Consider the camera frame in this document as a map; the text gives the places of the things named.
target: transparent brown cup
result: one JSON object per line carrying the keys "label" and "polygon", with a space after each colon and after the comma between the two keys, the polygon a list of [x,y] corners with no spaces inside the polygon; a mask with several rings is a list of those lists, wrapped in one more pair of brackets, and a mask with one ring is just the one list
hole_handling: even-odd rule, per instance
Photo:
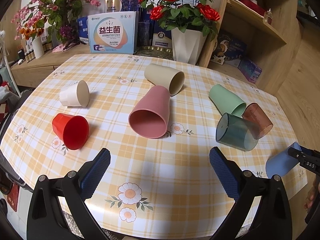
{"label": "transparent brown cup", "polygon": [[259,126],[259,134],[256,135],[255,139],[262,138],[273,128],[273,123],[257,103],[248,105],[242,117]]}

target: light blue box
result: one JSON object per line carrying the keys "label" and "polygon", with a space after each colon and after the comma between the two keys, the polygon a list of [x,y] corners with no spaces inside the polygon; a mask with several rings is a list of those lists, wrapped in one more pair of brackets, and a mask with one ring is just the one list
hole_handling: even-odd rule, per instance
{"label": "light blue box", "polygon": [[91,53],[135,53],[138,21],[139,12],[108,12],[88,16]]}

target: red basket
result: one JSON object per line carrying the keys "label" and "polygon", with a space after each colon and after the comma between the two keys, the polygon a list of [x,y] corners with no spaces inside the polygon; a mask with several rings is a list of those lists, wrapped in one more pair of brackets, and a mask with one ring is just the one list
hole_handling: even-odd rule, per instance
{"label": "red basket", "polygon": [[257,12],[258,14],[260,14],[261,16],[264,16],[264,13],[266,12],[266,10],[260,7],[259,5],[255,4],[254,2],[251,2],[250,0],[239,0],[239,1],[245,4],[246,6],[248,6],[250,9]]}

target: beige cup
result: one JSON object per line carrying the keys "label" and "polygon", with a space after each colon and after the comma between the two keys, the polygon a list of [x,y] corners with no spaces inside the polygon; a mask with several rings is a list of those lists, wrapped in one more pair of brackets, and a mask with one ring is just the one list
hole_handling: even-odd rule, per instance
{"label": "beige cup", "polygon": [[178,94],[184,83],[182,71],[156,64],[146,66],[144,76],[151,83],[167,88],[171,96]]}
{"label": "beige cup", "polygon": [[63,106],[82,106],[86,107],[89,104],[90,92],[85,81],[62,90],[59,95],[60,102]]}

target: purple box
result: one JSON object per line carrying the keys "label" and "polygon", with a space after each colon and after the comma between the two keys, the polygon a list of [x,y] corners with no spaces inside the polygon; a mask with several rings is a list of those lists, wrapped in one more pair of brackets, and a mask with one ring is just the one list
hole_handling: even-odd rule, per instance
{"label": "purple box", "polygon": [[258,77],[262,72],[261,68],[259,68],[254,62],[247,58],[241,60],[238,69],[245,76],[245,78],[253,84],[256,83]]}

